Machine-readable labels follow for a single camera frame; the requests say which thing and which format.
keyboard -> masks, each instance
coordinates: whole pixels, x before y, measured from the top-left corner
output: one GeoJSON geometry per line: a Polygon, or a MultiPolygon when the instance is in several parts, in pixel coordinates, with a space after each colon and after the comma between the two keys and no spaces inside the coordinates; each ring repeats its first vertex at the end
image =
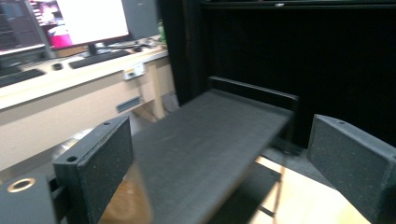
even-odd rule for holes
{"type": "Polygon", "coordinates": [[[0,68],[0,77],[12,75],[15,73],[22,72],[22,70],[18,66],[11,66],[11,67],[5,67],[5,68],[0,68]]]}
{"type": "Polygon", "coordinates": [[[114,52],[110,52],[110,53],[103,53],[103,54],[91,56],[89,58],[85,58],[80,61],[71,62],[71,63],[69,63],[69,65],[70,65],[70,67],[76,69],[76,68],[96,64],[96,63],[102,63],[102,62],[105,62],[108,60],[120,58],[120,57],[127,56],[127,55],[130,55],[130,53],[128,51],[118,50],[118,51],[114,51],[114,52]]]}
{"type": "Polygon", "coordinates": [[[9,74],[0,77],[0,88],[9,86],[18,82],[22,82],[27,79],[31,79],[34,77],[40,77],[45,75],[46,73],[38,70],[38,69],[31,69],[24,72],[18,72],[14,74],[9,74]]]}
{"type": "Polygon", "coordinates": [[[139,44],[138,42],[137,43],[136,42],[137,41],[135,41],[135,40],[125,41],[125,42],[120,42],[120,43],[115,43],[115,44],[109,45],[109,47],[111,47],[111,48],[133,47],[134,45],[139,44]]]}

black panel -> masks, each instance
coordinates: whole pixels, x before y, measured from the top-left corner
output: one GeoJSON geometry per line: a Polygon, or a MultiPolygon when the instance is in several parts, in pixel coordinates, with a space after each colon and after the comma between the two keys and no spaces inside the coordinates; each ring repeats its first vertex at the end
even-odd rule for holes
{"type": "Polygon", "coordinates": [[[205,11],[210,75],[300,97],[294,143],[312,117],[352,122],[396,146],[396,10],[205,11]]]}
{"type": "Polygon", "coordinates": [[[136,106],[136,105],[139,105],[140,104],[140,97],[139,96],[136,96],[135,98],[133,98],[133,99],[131,99],[131,100],[129,100],[129,101],[126,101],[126,102],[124,102],[124,103],[122,103],[122,104],[119,104],[119,105],[117,105],[116,106],[116,108],[117,108],[117,112],[122,112],[122,111],[125,111],[125,110],[127,110],[127,109],[130,109],[130,108],[132,108],[132,107],[134,107],[134,106],[136,106]]]}
{"type": "Polygon", "coordinates": [[[308,159],[370,222],[394,223],[396,148],[342,120],[315,116],[308,150],[308,159]]]}
{"type": "Polygon", "coordinates": [[[132,161],[128,118],[104,122],[56,159],[56,178],[70,192],[68,222],[97,223],[132,161]]]}
{"type": "Polygon", "coordinates": [[[207,42],[201,1],[159,0],[169,59],[181,105],[208,90],[207,42]]]}
{"type": "Polygon", "coordinates": [[[295,95],[273,91],[221,77],[211,77],[209,81],[211,88],[218,91],[226,91],[251,100],[288,109],[293,112],[297,109],[298,97],[295,95]]]}
{"type": "Polygon", "coordinates": [[[395,7],[394,0],[211,0],[203,2],[211,9],[294,9],[294,8],[386,8],[395,7]]]}

cable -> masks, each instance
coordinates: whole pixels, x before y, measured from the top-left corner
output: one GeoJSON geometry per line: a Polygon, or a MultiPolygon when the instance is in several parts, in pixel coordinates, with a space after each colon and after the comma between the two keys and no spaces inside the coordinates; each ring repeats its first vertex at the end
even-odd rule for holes
{"type": "Polygon", "coordinates": [[[146,112],[148,112],[152,117],[154,117],[154,118],[156,119],[156,121],[157,121],[157,120],[160,120],[157,116],[155,116],[154,113],[152,113],[150,110],[146,109],[146,106],[147,106],[147,105],[146,105],[145,98],[144,98],[144,96],[143,96],[142,87],[140,86],[139,78],[134,78],[134,83],[135,83],[136,86],[137,86],[137,90],[138,90],[139,96],[140,96],[139,98],[140,98],[141,101],[142,101],[143,109],[144,109],[146,112]]]}

monitor screen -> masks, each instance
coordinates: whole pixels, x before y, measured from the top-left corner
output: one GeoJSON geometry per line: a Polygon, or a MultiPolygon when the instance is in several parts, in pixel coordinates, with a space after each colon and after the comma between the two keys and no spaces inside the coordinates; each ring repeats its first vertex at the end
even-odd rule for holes
{"type": "Polygon", "coordinates": [[[128,35],[121,0],[31,0],[52,49],[128,35]]]}
{"type": "Polygon", "coordinates": [[[134,40],[158,35],[158,11],[155,0],[122,0],[130,37],[134,40]]]}
{"type": "Polygon", "coordinates": [[[0,56],[44,48],[24,1],[0,0],[0,56]]]}

wooden floor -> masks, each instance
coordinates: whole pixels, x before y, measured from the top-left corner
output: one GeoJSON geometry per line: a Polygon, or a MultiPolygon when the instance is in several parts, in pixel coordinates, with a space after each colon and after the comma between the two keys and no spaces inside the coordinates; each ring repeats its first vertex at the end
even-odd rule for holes
{"type": "MultiPolygon", "coordinates": [[[[282,167],[265,158],[257,162],[280,172],[282,167]]],[[[337,190],[329,188],[290,169],[284,169],[276,217],[258,211],[250,224],[369,224],[337,190]]],[[[274,211],[278,185],[263,206],[274,211]]]]}

